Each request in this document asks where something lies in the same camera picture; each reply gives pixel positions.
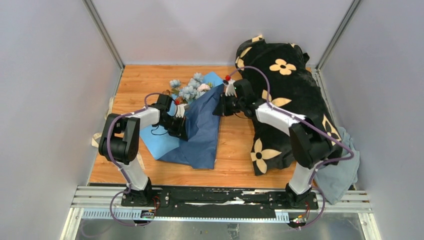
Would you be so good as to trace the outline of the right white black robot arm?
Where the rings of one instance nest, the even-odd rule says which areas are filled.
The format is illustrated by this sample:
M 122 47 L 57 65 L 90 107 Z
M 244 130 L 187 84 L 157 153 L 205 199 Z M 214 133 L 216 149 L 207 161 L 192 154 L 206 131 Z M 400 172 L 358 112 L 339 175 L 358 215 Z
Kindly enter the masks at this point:
M 327 134 L 318 126 L 318 118 L 295 114 L 279 109 L 268 99 L 258 98 L 247 79 L 223 80 L 224 92 L 213 111 L 216 116 L 226 117 L 237 113 L 252 120 L 270 125 L 289 137 L 296 167 L 285 187 L 285 201 L 292 209 L 298 209 L 312 189 L 313 173 L 319 163 L 330 156 L 335 147 Z

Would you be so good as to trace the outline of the fake flower bunch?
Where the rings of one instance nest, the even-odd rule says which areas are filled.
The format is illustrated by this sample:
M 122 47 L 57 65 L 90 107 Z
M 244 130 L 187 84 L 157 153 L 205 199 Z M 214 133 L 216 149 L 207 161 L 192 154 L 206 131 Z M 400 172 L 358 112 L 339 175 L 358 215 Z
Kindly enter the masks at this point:
M 164 90 L 162 93 L 175 97 L 175 103 L 179 105 L 192 103 L 210 91 L 214 87 L 214 84 L 206 82 L 205 76 L 196 72 L 186 86 L 182 86 L 181 81 L 178 79 L 171 80 L 169 86 L 170 89 Z

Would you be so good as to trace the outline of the blue wrapping paper sheet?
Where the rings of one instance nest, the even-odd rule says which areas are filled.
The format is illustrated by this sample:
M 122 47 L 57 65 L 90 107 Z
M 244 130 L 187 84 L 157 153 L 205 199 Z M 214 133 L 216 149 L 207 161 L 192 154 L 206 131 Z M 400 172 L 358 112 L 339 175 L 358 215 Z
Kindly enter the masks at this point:
M 147 126 L 140 137 L 155 160 L 191 166 L 193 169 L 213 169 L 216 162 L 220 117 L 213 115 L 221 93 L 222 79 L 207 73 L 203 82 L 213 88 L 190 103 L 186 112 L 188 140 L 170 136 L 162 126 Z

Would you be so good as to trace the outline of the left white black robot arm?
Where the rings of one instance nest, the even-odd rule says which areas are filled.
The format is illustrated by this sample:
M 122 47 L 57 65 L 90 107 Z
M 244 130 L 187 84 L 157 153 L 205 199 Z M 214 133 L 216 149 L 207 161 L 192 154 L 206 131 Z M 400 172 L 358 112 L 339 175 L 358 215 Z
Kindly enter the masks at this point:
M 126 180 L 121 201 L 125 207 L 146 207 L 159 198 L 137 159 L 140 130 L 161 126 L 169 136 L 188 140 L 185 112 L 189 105 L 163 93 L 157 96 L 155 103 L 134 112 L 109 113 L 98 143 L 99 154 L 117 166 Z

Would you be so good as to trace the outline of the cream printed ribbon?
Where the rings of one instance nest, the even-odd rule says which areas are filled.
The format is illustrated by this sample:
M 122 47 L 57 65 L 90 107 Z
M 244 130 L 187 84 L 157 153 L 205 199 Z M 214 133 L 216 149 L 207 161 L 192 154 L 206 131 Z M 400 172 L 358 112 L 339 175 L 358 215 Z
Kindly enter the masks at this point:
M 91 144 L 101 156 L 122 169 L 137 158 L 141 119 L 133 112 L 124 116 L 112 113 L 114 101 L 114 97 L 109 99 L 103 130 L 93 135 Z

